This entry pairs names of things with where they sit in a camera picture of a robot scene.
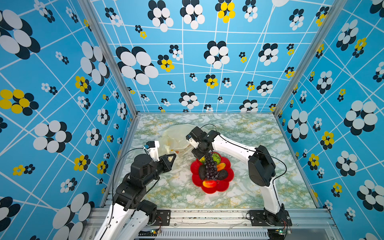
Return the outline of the yellowish printed plastic bag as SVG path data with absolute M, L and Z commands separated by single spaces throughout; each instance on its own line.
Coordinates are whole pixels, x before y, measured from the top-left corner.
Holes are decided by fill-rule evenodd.
M 181 124 L 169 127 L 164 131 L 163 135 L 159 138 L 159 155 L 177 154 L 182 157 L 192 151 L 193 146 L 187 140 L 186 136 L 196 126 L 191 124 Z

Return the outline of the purple grape bunch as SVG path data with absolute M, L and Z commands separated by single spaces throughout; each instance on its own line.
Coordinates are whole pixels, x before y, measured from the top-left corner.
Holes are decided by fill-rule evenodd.
M 218 174 L 216 163 L 212 159 L 213 153 L 207 153 L 205 155 L 206 163 L 205 166 L 207 168 L 207 180 L 213 180 L 215 179 L 216 175 Z

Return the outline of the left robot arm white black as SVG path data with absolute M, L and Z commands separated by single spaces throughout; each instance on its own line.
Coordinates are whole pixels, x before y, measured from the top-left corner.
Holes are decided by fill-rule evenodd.
M 147 185 L 171 171 L 176 154 L 163 155 L 156 162 L 148 154 L 134 158 L 131 172 L 117 187 L 107 217 L 96 240 L 133 240 L 149 223 L 156 220 L 157 205 L 144 200 Z

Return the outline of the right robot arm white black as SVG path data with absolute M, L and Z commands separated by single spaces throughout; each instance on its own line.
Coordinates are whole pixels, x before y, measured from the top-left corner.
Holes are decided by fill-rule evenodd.
M 276 165 L 266 147 L 260 145 L 252 148 L 232 141 L 215 131 L 202 133 L 199 137 L 190 133 L 186 139 L 194 147 L 192 153 L 198 159 L 209 151 L 219 151 L 245 163 L 248 166 L 249 178 L 260 188 L 266 222 L 271 226 L 280 223 L 284 223 L 287 227 L 292 226 L 288 211 L 279 201 L 275 185 Z

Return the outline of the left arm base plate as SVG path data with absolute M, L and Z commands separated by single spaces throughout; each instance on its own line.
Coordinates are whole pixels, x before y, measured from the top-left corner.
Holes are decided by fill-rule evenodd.
M 154 220 L 149 222 L 148 226 L 167 227 L 170 225 L 170 220 L 171 210 L 157 210 Z

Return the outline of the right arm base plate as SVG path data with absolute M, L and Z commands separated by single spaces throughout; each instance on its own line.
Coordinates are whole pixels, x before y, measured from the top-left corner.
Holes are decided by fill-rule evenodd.
M 293 225 L 289 212 L 284 209 L 280 209 L 277 214 L 267 210 L 249 210 L 246 213 L 246 219 L 254 227 L 291 227 Z

